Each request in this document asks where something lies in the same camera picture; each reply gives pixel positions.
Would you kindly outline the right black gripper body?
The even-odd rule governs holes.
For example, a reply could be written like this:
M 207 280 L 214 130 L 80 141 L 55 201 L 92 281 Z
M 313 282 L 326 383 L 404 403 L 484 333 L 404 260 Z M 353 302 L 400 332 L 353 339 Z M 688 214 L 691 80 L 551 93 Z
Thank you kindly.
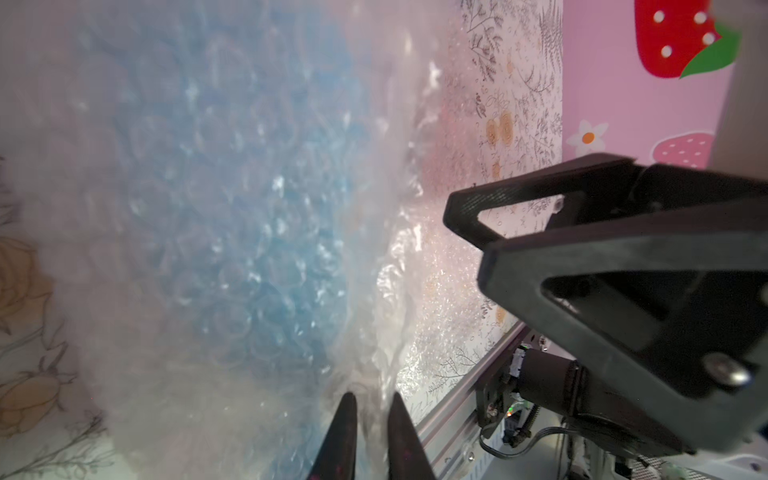
M 564 196 L 547 231 L 598 234 L 767 232 L 767 183 L 669 165 L 570 161 L 553 191 Z

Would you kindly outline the clear bubble wrap sheet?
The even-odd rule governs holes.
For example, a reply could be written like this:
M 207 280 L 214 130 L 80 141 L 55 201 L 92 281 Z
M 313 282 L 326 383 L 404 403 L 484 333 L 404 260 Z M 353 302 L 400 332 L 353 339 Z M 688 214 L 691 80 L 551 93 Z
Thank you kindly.
M 515 319 L 445 194 L 538 1 L 5 1 L 1 475 L 298 479 L 345 390 L 363 473 Z

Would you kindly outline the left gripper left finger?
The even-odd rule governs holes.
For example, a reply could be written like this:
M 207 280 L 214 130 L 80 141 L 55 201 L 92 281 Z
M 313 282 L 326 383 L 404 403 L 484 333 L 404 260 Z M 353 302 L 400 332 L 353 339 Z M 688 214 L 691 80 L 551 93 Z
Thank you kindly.
M 308 480 L 353 480 L 358 432 L 357 400 L 346 392 L 339 402 Z

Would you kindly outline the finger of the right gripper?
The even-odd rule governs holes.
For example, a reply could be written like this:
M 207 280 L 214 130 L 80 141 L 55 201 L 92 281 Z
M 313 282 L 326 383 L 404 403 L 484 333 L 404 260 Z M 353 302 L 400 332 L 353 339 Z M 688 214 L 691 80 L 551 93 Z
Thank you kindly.
M 480 291 L 694 448 L 767 421 L 767 201 L 498 240 Z
M 642 172 L 629 157 L 607 153 L 587 156 L 449 195 L 444 225 L 483 250 L 503 236 L 479 220 L 486 210 L 561 195 L 563 208 L 550 221 L 552 228 L 605 220 L 625 202 Z

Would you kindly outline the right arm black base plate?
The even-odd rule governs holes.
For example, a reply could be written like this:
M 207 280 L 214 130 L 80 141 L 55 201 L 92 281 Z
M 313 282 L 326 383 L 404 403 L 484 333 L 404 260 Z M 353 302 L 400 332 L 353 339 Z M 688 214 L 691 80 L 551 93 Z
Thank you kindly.
M 478 446 L 499 460 L 517 460 L 542 440 L 585 440 L 615 459 L 622 478 L 629 461 L 689 453 L 670 428 L 642 412 L 579 362 L 547 351 L 528 332 L 510 342 L 471 383 Z

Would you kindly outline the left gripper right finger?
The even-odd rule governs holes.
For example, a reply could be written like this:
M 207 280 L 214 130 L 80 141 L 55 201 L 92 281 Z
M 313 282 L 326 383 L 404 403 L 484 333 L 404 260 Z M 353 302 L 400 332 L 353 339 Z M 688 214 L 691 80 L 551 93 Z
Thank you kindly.
M 388 479 L 435 480 L 436 476 L 407 411 L 395 392 L 387 418 Z

